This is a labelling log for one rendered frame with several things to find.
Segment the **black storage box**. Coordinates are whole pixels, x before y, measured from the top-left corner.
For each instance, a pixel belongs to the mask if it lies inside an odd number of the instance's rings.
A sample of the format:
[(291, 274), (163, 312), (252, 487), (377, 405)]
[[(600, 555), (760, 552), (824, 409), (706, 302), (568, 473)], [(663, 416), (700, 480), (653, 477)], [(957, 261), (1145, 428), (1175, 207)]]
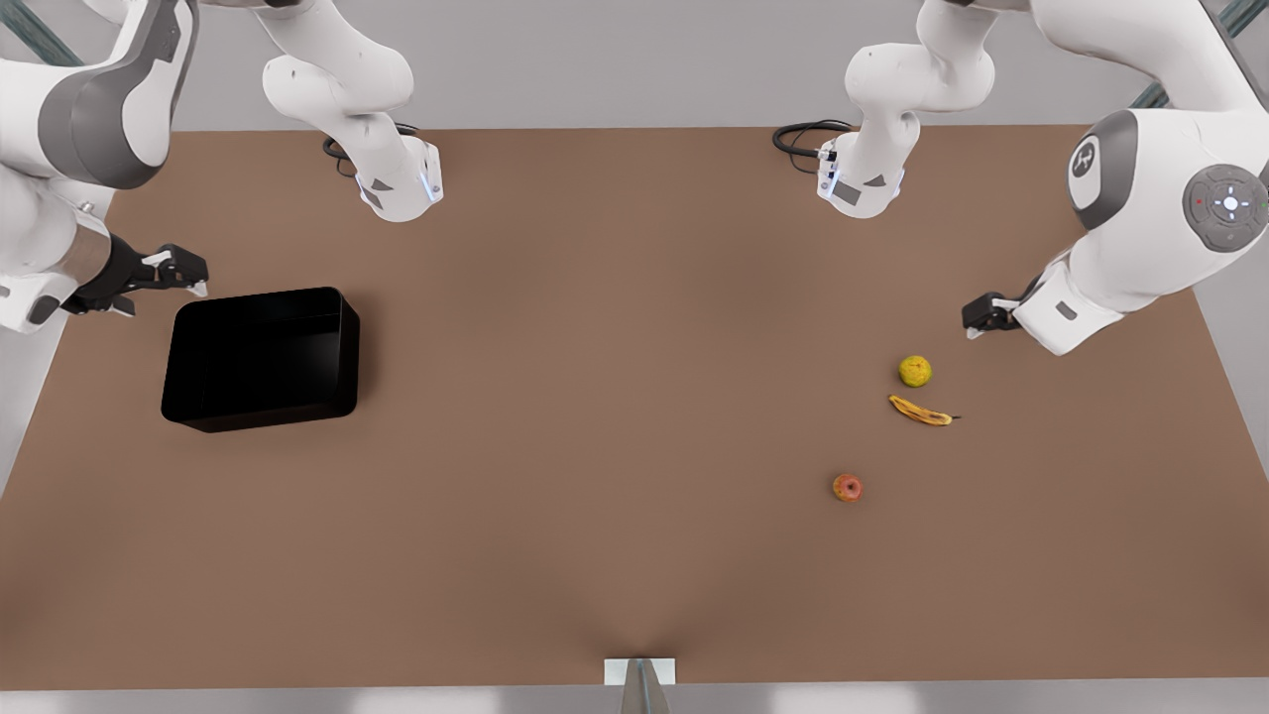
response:
[(192, 302), (173, 318), (162, 417), (199, 432), (346, 417), (359, 367), (360, 316), (334, 288)]

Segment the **spotted yellow banana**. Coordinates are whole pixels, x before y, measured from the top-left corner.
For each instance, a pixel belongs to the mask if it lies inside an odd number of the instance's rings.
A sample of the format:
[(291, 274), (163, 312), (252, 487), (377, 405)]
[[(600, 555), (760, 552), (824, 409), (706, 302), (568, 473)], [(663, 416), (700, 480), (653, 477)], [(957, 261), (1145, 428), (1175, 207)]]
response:
[(897, 410), (898, 413), (902, 413), (904, 416), (910, 417), (914, 421), (917, 421), (917, 424), (947, 426), (949, 424), (953, 424), (953, 421), (956, 421), (957, 419), (961, 419), (961, 416), (948, 415), (939, 411), (924, 408), (919, 405), (906, 401), (902, 397), (898, 397), (898, 394), (888, 394), (887, 399), (890, 401), (890, 405), (893, 406), (893, 410)]

